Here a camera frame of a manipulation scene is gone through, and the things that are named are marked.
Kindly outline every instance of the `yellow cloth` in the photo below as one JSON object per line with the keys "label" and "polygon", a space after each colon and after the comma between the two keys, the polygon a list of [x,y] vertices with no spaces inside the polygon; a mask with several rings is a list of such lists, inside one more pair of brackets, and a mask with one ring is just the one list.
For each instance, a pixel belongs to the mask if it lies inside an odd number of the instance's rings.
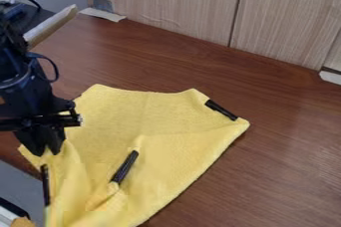
{"label": "yellow cloth", "polygon": [[11,227],[35,227],[35,224],[31,222],[27,217],[20,217],[14,219]]}
{"label": "yellow cloth", "polygon": [[[82,127],[67,128],[61,152],[39,158],[50,170],[47,226],[137,226],[170,203],[240,136],[232,121],[191,89],[143,93],[95,85],[76,99]],[[139,157],[121,183],[110,182],[127,156]]]}

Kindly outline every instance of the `brown tabletop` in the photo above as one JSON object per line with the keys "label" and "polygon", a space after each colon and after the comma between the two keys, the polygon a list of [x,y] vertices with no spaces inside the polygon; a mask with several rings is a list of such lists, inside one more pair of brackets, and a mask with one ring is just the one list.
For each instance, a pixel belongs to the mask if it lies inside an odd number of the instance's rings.
{"label": "brown tabletop", "polygon": [[[196,88],[250,129],[143,226],[341,226],[341,87],[314,71],[132,21],[79,15],[35,50],[53,59],[57,96],[93,84]],[[0,158],[35,174],[10,133]]]}

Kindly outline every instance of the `black marker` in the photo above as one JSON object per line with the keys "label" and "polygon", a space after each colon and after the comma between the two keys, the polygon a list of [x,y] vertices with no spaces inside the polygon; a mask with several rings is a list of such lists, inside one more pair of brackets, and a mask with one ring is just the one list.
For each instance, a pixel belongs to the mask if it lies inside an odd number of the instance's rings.
{"label": "black marker", "polygon": [[115,173],[112,181],[121,184],[123,179],[125,179],[126,175],[128,174],[129,170],[133,166],[133,163],[138,158],[139,153],[137,151],[132,151],[131,154],[128,155],[125,162],[120,166],[119,170]]}
{"label": "black marker", "polygon": [[44,193],[44,201],[45,206],[50,205],[50,186],[49,186],[49,170],[46,164],[40,167],[41,177],[43,181],[43,193]]}

